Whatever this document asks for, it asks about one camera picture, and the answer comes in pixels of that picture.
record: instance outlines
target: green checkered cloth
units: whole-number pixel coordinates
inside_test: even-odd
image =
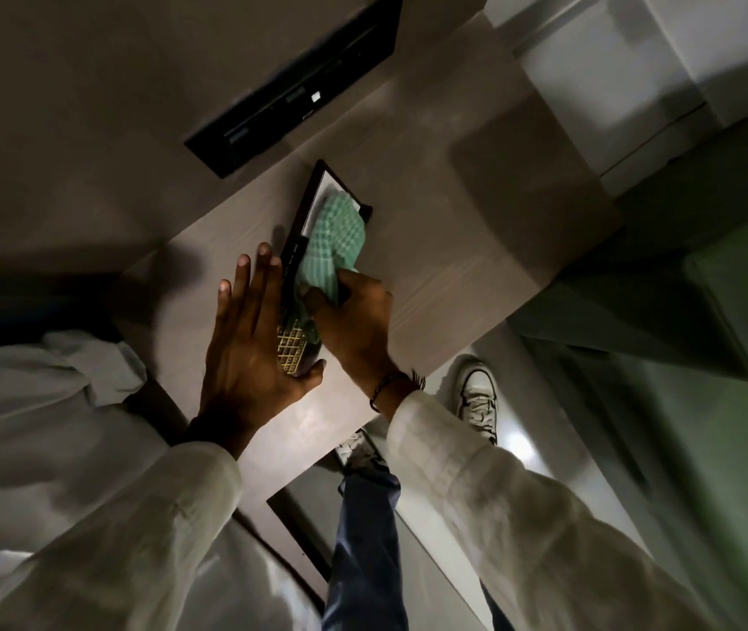
[[[329,195],[318,213],[306,253],[295,275],[295,290],[301,285],[320,288],[334,304],[338,303],[339,268],[354,270],[356,258],[365,243],[365,222],[347,192]],[[306,339],[318,341],[315,325],[303,305],[297,306],[298,321]]]

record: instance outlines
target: finger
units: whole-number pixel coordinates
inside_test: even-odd
[[[351,294],[367,285],[379,284],[379,281],[373,277],[355,273],[353,270],[345,270],[344,268],[339,268],[336,271],[336,277],[339,283],[350,290]]]
[[[326,294],[317,287],[308,287],[300,297],[301,301],[304,302],[306,311],[309,312],[310,316],[314,319],[318,316],[323,316],[324,312],[333,309],[333,304],[330,303],[330,299],[327,298]]]
[[[263,306],[259,311],[254,336],[277,343],[277,326],[280,325],[280,282],[283,281],[283,266],[279,256],[269,259]]]
[[[326,361],[321,359],[316,361],[315,364],[309,370],[297,377],[298,385],[301,388],[301,396],[312,392],[318,387],[324,380],[324,369],[326,368]]]
[[[231,320],[239,317],[239,311],[242,309],[242,300],[245,298],[245,291],[248,289],[248,281],[251,278],[251,257],[240,255],[237,259],[237,271],[234,274],[233,285],[231,286],[231,300],[228,304],[227,316]]]
[[[221,332],[222,326],[227,318],[228,308],[231,306],[231,282],[222,279],[219,282],[219,291],[216,295],[216,324],[213,326],[213,337],[211,343],[216,340]]]
[[[245,293],[245,300],[242,302],[242,311],[239,313],[237,333],[240,336],[251,337],[254,333],[260,307],[263,305],[263,293],[266,288],[266,272],[268,272],[269,268],[269,259],[271,259],[271,246],[263,242],[257,246],[257,263],[254,266],[254,274],[251,277],[251,286],[248,288],[247,293]]]

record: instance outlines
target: black panel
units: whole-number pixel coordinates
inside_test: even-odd
[[[402,1],[374,2],[190,137],[187,148],[219,177],[244,166],[394,52]]]

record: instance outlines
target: black bracelet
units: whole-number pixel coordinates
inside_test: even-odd
[[[411,371],[411,378],[409,378],[409,375],[405,372],[393,372],[391,374],[387,374],[382,378],[382,381],[377,384],[376,389],[374,390],[373,395],[371,396],[371,399],[369,401],[369,405],[371,406],[371,409],[375,412],[379,412],[376,405],[374,404],[374,401],[376,401],[376,397],[379,396],[379,392],[384,390],[386,386],[388,386],[391,382],[396,381],[397,379],[406,379],[410,380],[415,385],[418,386],[419,390],[422,390],[426,387],[426,379],[423,378],[420,374],[414,371],[414,369]]]

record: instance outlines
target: shoe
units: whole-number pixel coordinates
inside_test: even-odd
[[[364,429],[358,430],[356,434],[336,447],[334,452],[342,469],[359,469],[371,466],[388,469],[388,463]]]
[[[466,362],[455,384],[456,415],[496,445],[496,386],[487,366]]]

